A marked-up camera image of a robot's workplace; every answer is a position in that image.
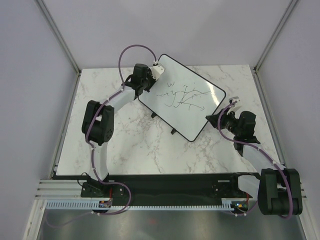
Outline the white whiteboard black frame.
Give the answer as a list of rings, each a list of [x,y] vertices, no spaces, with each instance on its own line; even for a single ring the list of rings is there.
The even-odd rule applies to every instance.
[[[207,116],[215,113],[227,93],[167,54],[158,59],[164,72],[138,100],[189,142],[199,136]]]

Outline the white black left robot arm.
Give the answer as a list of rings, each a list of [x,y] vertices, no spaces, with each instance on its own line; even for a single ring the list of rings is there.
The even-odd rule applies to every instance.
[[[81,187],[82,198],[104,198],[113,189],[119,186],[130,194],[129,187],[121,182],[110,182],[106,161],[96,164],[96,148],[106,150],[108,142],[114,134],[115,114],[125,105],[136,100],[144,92],[149,92],[161,72],[156,72],[156,64],[149,67],[137,63],[132,74],[122,80],[121,87],[103,102],[90,100],[85,109],[81,131],[85,142],[90,146],[90,173]]]

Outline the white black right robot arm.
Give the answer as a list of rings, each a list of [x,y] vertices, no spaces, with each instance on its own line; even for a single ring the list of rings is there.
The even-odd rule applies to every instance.
[[[256,115],[243,111],[238,118],[226,107],[219,113],[206,116],[218,131],[228,130],[234,149],[256,169],[259,177],[241,175],[228,185],[229,193],[241,197],[244,193],[257,200],[263,215],[277,215],[289,219],[303,211],[300,175],[294,168],[286,168],[263,149],[255,136]]]

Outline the black whiteboard stand foot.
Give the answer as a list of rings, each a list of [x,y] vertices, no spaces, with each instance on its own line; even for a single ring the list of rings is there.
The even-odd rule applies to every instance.
[[[158,115],[155,113],[155,112],[153,112],[152,114],[151,114],[151,118],[152,119],[154,119],[155,117],[157,117]]]

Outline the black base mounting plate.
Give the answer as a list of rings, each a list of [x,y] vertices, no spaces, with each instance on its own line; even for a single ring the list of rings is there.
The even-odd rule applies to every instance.
[[[113,186],[110,193],[101,198],[111,198],[114,206],[220,206],[223,199],[251,199],[251,195],[238,187],[241,175],[240,172],[109,175],[109,182],[124,183],[131,193]]]

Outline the aluminium left frame post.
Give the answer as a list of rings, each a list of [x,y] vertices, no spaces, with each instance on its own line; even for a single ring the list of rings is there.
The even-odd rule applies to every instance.
[[[35,0],[34,1],[37,7],[39,8],[41,14],[43,15],[46,23],[48,24],[51,32],[53,33],[55,39],[57,40],[60,48],[62,49],[63,53],[65,54],[66,58],[68,59],[70,65],[72,66],[73,70],[79,76],[81,74],[81,69],[77,64],[67,42],[65,41],[61,31],[59,30],[52,14],[50,13],[49,8],[47,7],[44,0]]]

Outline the aluminium frame post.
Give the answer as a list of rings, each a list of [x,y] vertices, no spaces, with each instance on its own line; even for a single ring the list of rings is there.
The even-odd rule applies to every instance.
[[[48,24],[51,32],[53,33],[55,39],[57,40],[60,48],[62,49],[63,53],[65,54],[66,58],[68,59],[70,65],[72,66],[73,70],[79,76],[81,74],[81,69],[77,64],[67,42],[65,41],[61,31],[59,30],[52,14],[50,13],[49,8],[47,7],[44,0],[35,0],[34,1],[37,7],[39,8],[41,14],[43,15],[46,23]]]
[[[268,40],[265,48],[263,49],[257,63],[255,66],[252,67],[252,71],[254,74],[257,74],[260,68],[262,67],[263,63],[265,62],[266,58],[268,57],[270,51],[272,50],[273,46],[275,45],[277,39],[280,37],[283,29],[285,28],[286,24],[288,23],[291,15],[293,14],[294,10],[296,9],[297,5],[299,4],[299,0],[290,0],[288,6],[286,7],[284,13],[282,14],[276,28],[274,29],[270,39]]]

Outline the aluminium right frame post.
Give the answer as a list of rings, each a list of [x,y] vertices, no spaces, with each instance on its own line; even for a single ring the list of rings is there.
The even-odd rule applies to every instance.
[[[268,57],[270,51],[272,50],[273,46],[275,45],[277,39],[280,37],[283,29],[285,28],[286,24],[288,23],[291,15],[293,14],[294,10],[296,9],[297,5],[299,4],[299,0],[290,0],[288,6],[286,7],[284,13],[282,14],[276,28],[274,29],[270,39],[268,40],[265,48],[263,49],[257,63],[255,66],[252,67],[252,71],[254,74],[257,74],[260,68],[262,67],[263,63],[265,62],[266,58]]]

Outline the aluminium base rail extrusion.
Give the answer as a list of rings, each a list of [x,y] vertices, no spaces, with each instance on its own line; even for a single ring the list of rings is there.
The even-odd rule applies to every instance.
[[[81,191],[82,187],[76,180],[41,180],[35,198],[43,200],[79,199]]]

